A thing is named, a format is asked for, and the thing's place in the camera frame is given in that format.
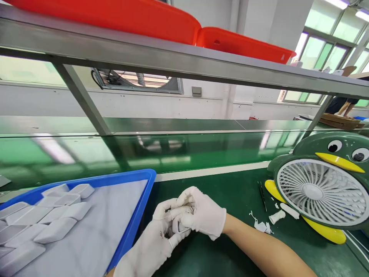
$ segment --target gloved hand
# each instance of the gloved hand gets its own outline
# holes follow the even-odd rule
[[[179,220],[182,225],[216,240],[223,231],[227,210],[197,187],[189,187],[177,198],[177,206],[186,204],[193,208],[193,215],[181,214]]]
[[[176,198],[160,203],[135,245],[121,258],[114,271],[114,277],[150,277],[169,258],[173,249],[187,237],[191,230],[173,234],[171,223],[182,213],[192,213],[191,207],[176,206]]]

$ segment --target white plastic part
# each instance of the white plastic part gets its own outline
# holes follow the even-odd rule
[[[54,208],[51,212],[49,212],[43,219],[40,220],[39,224],[50,224],[51,222],[58,220],[63,213],[68,210],[69,206],[61,206]]]
[[[69,192],[69,188],[67,184],[62,184],[48,190],[41,192],[42,196],[46,197],[49,195],[50,192]]]
[[[62,197],[66,194],[69,194],[69,192],[49,192],[47,196]]]
[[[61,240],[76,224],[77,220],[66,217],[58,219],[50,223],[37,237],[34,238],[34,242],[41,244],[47,244]]]
[[[283,210],[280,210],[274,215],[269,216],[269,220],[274,225],[279,219],[285,218],[285,216],[286,216],[286,213]]]
[[[266,223],[266,231],[265,231],[267,234],[274,234],[273,232],[272,232],[272,230],[270,229],[270,224],[269,224],[269,222],[267,222]]]
[[[0,220],[0,231],[4,229],[6,226],[8,226],[7,223],[5,221]]]
[[[0,246],[0,259],[13,250],[14,248]]]
[[[249,213],[249,215],[251,215],[254,218],[254,220],[255,220],[254,228],[256,230],[259,230],[260,232],[263,232],[264,233],[266,231],[266,225],[265,225],[265,223],[264,222],[260,222],[259,223],[258,220],[254,217],[252,211]]]
[[[39,233],[41,233],[47,225],[35,224],[25,229],[23,232],[19,233],[17,236],[8,241],[4,246],[11,248],[18,248],[23,243],[33,240]]]
[[[55,202],[58,201],[59,199],[60,199],[60,197],[56,197],[56,196],[46,196],[46,197],[42,198],[40,200],[40,202],[37,203],[37,206],[40,206],[40,207],[54,207]]]
[[[292,209],[291,207],[287,206],[285,203],[281,203],[280,205],[281,205],[282,210],[284,210],[286,213],[293,216],[295,219],[300,218],[300,214],[297,211],[295,211],[294,209]]]
[[[55,202],[55,207],[69,206],[81,202],[81,196],[79,194],[66,194]]]
[[[62,214],[60,218],[71,217],[76,220],[81,220],[88,210],[91,208],[91,204],[87,202],[81,202],[68,206],[67,210]]]
[[[187,228],[185,226],[182,225],[181,222],[179,222],[179,216],[176,216],[174,219],[173,219],[173,223],[172,223],[172,231],[173,233],[175,234],[180,234],[180,233],[183,233],[187,230],[189,230],[190,228]]]
[[[338,69],[338,70],[335,70],[332,74],[333,74],[333,75],[342,76],[343,72],[344,72],[344,70],[342,70],[342,69]]]
[[[5,220],[8,225],[32,225],[38,223],[53,208],[28,206],[10,216]]]
[[[79,184],[72,188],[69,193],[79,194],[81,199],[89,197],[95,189],[90,184]]]
[[[26,202],[18,202],[18,203],[15,203],[3,210],[0,211],[0,219],[5,219],[7,216],[25,208],[29,206],[29,204],[27,204]]]
[[[0,259],[0,276],[11,277],[40,256],[45,250],[43,245],[33,241],[22,244]]]
[[[2,229],[0,231],[0,245],[6,244],[8,241],[24,231],[26,228],[28,228],[28,226],[12,225]]]
[[[322,72],[323,73],[329,73],[331,71],[331,68],[330,67],[326,67],[326,69],[324,69]]]

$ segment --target white plastic tube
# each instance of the white plastic tube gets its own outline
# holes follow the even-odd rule
[[[295,219],[300,218],[300,214],[297,211],[295,211],[294,209],[292,209],[291,207],[287,206],[285,203],[281,203],[280,206],[281,206],[282,210],[285,210],[286,213],[290,214]]]
[[[274,225],[279,219],[285,218],[285,216],[286,216],[286,213],[280,210],[278,213],[275,213],[274,215],[269,216],[269,220]]]

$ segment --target blue crate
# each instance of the blue crate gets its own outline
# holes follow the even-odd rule
[[[367,117],[354,117],[354,119],[357,119],[357,120],[365,120],[365,119],[368,119]]]
[[[97,177],[89,177],[89,178],[83,178],[83,179],[77,179],[77,180],[52,183],[48,185],[43,185],[36,189],[30,190],[24,194],[21,194],[17,197],[14,197],[13,199],[10,199],[9,201],[0,205],[0,210],[3,210],[6,207],[9,207],[21,201],[26,202],[30,205],[34,205],[42,199],[41,192],[47,189],[50,189],[52,187],[65,184],[65,183],[68,184],[69,189],[72,189],[79,184],[86,184],[86,183],[90,184],[94,188],[97,188],[97,187],[104,187],[104,186],[109,186],[109,185],[116,185],[116,184],[121,184],[121,183],[128,183],[128,182],[141,181],[141,180],[147,179],[148,182],[146,184],[146,187],[142,192],[142,195],[140,197],[140,200],[137,203],[135,211],[133,212],[131,220],[128,223],[128,226],[123,234],[123,237],[121,241],[119,242],[118,247],[114,253],[114,256],[111,259],[111,262],[107,268],[107,272],[109,272],[110,270],[113,269],[114,266],[118,264],[120,258],[123,257],[123,255],[126,254],[133,245],[133,241],[135,239],[138,226],[141,222],[141,218],[143,215],[143,211],[145,210],[147,200],[151,193],[151,189],[153,187],[155,177],[156,177],[156,172],[153,169],[143,169],[143,170],[124,172],[124,173],[116,173],[116,174],[110,174],[110,175],[102,175],[102,176],[97,176]]]

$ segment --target red plastic tray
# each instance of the red plastic tray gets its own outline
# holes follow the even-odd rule
[[[103,28],[195,45],[200,23],[156,0],[7,0],[20,9]]]
[[[296,53],[216,27],[199,31],[196,46],[286,64]]]

